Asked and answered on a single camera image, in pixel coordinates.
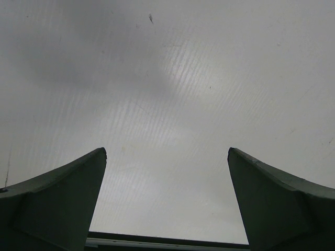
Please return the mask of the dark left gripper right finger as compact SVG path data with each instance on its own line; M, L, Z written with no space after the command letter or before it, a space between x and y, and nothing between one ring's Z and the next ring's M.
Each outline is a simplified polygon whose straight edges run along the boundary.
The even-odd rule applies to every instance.
M334 189L228 151L234 192L251 250L334 250Z

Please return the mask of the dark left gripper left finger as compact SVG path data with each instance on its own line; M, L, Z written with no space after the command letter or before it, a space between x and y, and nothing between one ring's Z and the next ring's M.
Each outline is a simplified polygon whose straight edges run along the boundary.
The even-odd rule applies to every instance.
M101 147L1 188L1 250L83 250L106 164Z

